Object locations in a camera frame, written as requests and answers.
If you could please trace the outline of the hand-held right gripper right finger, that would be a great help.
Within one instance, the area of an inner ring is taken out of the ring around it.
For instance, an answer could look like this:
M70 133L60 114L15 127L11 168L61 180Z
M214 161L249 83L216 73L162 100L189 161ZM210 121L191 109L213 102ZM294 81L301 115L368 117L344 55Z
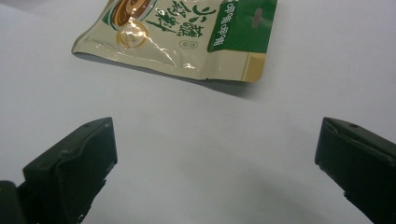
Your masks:
M315 164L374 224L396 224L396 144L354 123L325 118Z

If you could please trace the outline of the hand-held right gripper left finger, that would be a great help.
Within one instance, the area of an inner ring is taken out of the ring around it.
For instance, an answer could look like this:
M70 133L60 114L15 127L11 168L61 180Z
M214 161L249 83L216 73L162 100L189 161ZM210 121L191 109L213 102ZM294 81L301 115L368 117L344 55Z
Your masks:
M111 117L78 127L22 169L27 223L80 224L117 162Z

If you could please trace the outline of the beige and green snack packet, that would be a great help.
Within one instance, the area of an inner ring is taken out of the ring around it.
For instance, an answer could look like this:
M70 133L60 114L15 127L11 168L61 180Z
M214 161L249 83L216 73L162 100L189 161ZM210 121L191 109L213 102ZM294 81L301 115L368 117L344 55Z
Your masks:
M72 52L197 80L262 77L277 0L109 0Z

